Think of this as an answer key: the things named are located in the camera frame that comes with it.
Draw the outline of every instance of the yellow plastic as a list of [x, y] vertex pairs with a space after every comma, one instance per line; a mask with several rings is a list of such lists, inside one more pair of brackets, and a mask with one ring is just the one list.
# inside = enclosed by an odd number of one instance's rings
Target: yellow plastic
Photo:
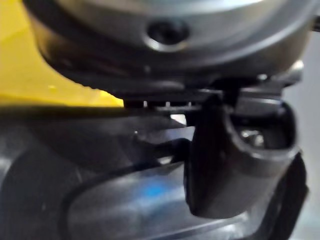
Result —
[[38, 53], [20, 0], [0, 0], [0, 105], [123, 106], [51, 69]]

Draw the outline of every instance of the black plastic housing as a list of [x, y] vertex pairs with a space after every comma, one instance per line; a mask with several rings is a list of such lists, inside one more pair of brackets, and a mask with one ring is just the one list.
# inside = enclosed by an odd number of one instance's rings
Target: black plastic housing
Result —
[[[263, 118], [232, 118], [214, 108], [196, 125], [185, 164], [186, 198], [196, 216], [226, 219], [250, 209], [275, 189], [299, 152], [288, 105]], [[246, 143], [243, 129], [259, 130], [265, 146]]]

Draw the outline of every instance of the gray background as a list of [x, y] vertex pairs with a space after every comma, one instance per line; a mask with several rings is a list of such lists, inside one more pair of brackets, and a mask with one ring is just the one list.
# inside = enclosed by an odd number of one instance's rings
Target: gray background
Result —
[[292, 240], [320, 239], [320, 33], [314, 32], [303, 56], [304, 78], [285, 91], [299, 126], [300, 145], [307, 168], [307, 197]]

